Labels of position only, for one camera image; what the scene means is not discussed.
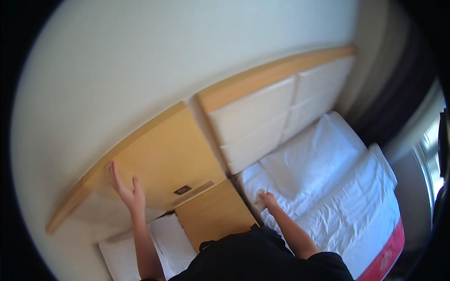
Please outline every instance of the raised hand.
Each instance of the raised hand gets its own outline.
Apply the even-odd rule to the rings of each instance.
[[[277,200],[275,199],[275,195],[268,191],[259,195],[260,198],[264,200],[264,204],[267,206],[269,214],[273,215],[273,212],[277,209],[280,209]]]
[[[133,176],[134,190],[127,189],[120,178],[117,170],[117,164],[111,161],[108,165],[109,175],[111,176],[111,185],[119,194],[122,201],[130,210],[131,216],[144,215],[145,210],[145,194],[139,183],[139,179]]]

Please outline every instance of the light wood panel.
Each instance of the light wood panel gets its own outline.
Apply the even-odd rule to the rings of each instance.
[[[249,231],[257,223],[229,179],[175,212],[197,253],[202,242]]]
[[[198,93],[206,113],[221,108],[289,75],[337,58],[354,55],[355,47],[345,46],[312,51],[270,62],[222,80]]]
[[[133,175],[139,177],[147,207],[159,210],[172,210],[170,203],[180,197],[174,191],[184,185],[190,186],[192,190],[188,192],[192,192],[209,181],[216,185],[226,180],[191,112],[180,102],[141,126],[102,157],[55,212],[47,226],[48,234],[93,190],[119,200],[109,184],[106,166],[110,160],[117,162],[127,188],[133,188]]]

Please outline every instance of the dark curtain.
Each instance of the dark curtain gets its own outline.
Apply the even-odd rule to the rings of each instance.
[[[391,78],[353,126],[362,141],[383,147],[392,140],[417,110],[435,76],[433,55],[417,27],[411,26]]]

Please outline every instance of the cloth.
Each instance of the cloth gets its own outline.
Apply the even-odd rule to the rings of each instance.
[[[259,212],[262,212],[262,211],[264,211],[267,208],[266,204],[264,203],[264,200],[261,197],[259,197],[259,195],[262,194],[262,193],[265,194],[266,191],[264,189],[261,189],[261,188],[258,189],[258,192],[256,192],[255,208]]]
[[[281,236],[268,227],[254,225],[248,232],[207,241],[199,248],[189,267],[170,281],[353,280],[338,254],[322,252],[307,260],[296,258]]]

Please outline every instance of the red bed runner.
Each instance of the red bed runner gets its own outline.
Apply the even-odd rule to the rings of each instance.
[[[405,234],[403,232],[403,224],[401,218],[398,220],[397,226],[392,232],[391,237],[384,245],[381,252],[372,261],[369,267],[356,279],[356,281],[380,281],[391,270],[394,263],[403,250],[405,245]]]

